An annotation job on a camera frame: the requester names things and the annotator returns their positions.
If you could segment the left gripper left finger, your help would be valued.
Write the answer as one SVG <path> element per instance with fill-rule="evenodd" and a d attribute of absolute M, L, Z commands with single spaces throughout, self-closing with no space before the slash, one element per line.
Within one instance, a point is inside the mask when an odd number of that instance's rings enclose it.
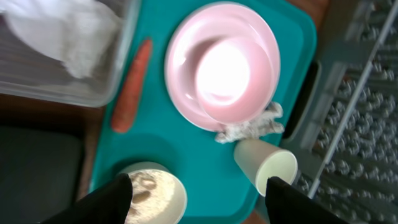
<path fill-rule="evenodd" d="M 125 223 L 133 188 L 127 174 L 120 174 L 83 197 L 68 209 L 43 221 L 44 224 Z"/>

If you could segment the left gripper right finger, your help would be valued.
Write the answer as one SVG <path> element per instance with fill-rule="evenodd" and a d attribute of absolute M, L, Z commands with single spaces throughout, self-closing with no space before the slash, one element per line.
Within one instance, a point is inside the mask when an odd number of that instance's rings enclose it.
<path fill-rule="evenodd" d="M 279 177 L 268 178 L 264 200 L 270 224 L 348 224 Z"/>

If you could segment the foil paper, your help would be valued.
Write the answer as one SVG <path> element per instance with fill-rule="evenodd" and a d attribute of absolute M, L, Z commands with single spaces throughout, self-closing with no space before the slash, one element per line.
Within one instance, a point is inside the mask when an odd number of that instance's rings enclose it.
<path fill-rule="evenodd" d="M 221 144 L 243 139 L 259 139 L 268 134 L 283 133 L 285 128 L 275 119 L 283 117 L 283 108 L 279 103 L 271 102 L 268 107 L 252 120 L 239 124 L 229 124 L 217 133 L 215 141 Z"/>

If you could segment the orange carrot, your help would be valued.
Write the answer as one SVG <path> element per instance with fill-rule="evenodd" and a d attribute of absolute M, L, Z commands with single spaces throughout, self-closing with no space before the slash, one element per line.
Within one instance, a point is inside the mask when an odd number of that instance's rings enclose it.
<path fill-rule="evenodd" d="M 152 41 L 144 40 L 131 62 L 111 118 L 111 128 L 117 133 L 128 132 L 134 123 L 152 49 Z"/>

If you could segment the white napkin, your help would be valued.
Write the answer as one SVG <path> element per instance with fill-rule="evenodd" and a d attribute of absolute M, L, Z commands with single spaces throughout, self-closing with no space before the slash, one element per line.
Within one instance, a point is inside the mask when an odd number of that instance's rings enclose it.
<path fill-rule="evenodd" d="M 1 13 L 18 39 L 75 78 L 93 75 L 121 26 L 113 10 L 93 0 L 1 0 Z"/>

